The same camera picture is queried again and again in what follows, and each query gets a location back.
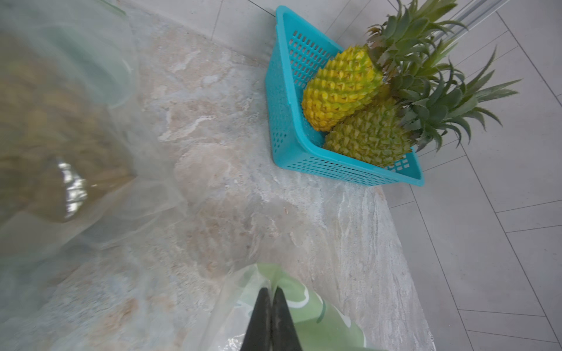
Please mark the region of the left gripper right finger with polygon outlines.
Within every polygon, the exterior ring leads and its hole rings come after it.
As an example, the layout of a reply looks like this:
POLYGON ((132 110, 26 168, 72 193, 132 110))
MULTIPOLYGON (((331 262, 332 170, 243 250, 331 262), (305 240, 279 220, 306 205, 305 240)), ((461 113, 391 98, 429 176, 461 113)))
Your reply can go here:
POLYGON ((302 351, 282 288, 277 288, 272 303, 271 345, 273 351, 302 351))

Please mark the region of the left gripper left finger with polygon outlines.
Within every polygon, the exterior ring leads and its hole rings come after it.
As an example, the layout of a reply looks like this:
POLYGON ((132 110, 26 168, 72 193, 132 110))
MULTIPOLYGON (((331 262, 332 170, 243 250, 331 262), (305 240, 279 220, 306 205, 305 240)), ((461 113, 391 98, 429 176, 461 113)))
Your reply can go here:
POLYGON ((272 302, 268 288, 259 290, 241 351, 270 351, 272 346, 272 302))

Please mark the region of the yellow pineapple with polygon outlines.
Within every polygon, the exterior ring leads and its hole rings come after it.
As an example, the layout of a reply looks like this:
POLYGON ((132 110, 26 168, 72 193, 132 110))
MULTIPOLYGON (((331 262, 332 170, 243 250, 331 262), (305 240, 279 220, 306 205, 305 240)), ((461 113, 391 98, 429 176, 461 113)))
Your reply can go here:
POLYGON ((317 71, 303 92, 301 108, 312 128, 328 132, 384 92, 399 95, 438 72, 448 45, 437 42, 456 20, 445 15, 456 1, 417 1, 397 5, 385 22, 368 28, 364 45, 345 49, 317 71))

